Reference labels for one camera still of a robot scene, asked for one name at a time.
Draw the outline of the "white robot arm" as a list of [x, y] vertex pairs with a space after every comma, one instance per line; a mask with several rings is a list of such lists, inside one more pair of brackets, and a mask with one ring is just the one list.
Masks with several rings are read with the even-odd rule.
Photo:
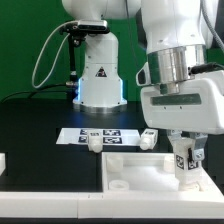
[[[62, 0], [65, 10], [78, 24], [125, 17], [124, 3], [115, 2]], [[224, 85], [221, 84], [224, 71], [208, 72], [205, 68], [210, 66], [205, 64], [205, 49], [211, 45], [210, 40], [205, 40], [208, 36], [205, 23], [214, 31], [213, 21], [210, 24], [206, 17], [205, 3], [204, 0], [130, 0], [131, 15], [136, 15], [138, 41], [147, 54], [136, 82], [143, 87], [141, 105], [150, 128], [224, 133]], [[74, 99], [74, 104], [83, 109], [116, 107], [121, 95], [118, 84], [116, 88], [115, 84], [109, 85], [115, 77], [118, 79], [116, 69], [112, 69], [112, 56], [116, 52], [106, 52], [108, 57], [112, 54], [108, 62], [100, 56], [105, 38], [103, 35], [87, 38], [87, 68]], [[109, 66], [108, 76], [102, 76], [104, 81], [97, 81], [100, 65]], [[106, 87], [110, 87], [110, 92], [101, 98], [97, 96]]]

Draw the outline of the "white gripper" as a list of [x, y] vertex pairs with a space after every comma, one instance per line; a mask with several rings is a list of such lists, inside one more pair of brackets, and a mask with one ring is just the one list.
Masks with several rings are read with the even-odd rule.
[[196, 74], [179, 83], [177, 94], [162, 95], [159, 86], [151, 84], [145, 63], [136, 74], [136, 83], [142, 87], [141, 105], [148, 127], [167, 129], [171, 145], [181, 139], [181, 131], [197, 132], [191, 134], [192, 160], [194, 168], [200, 169], [207, 134], [224, 134], [224, 71]]

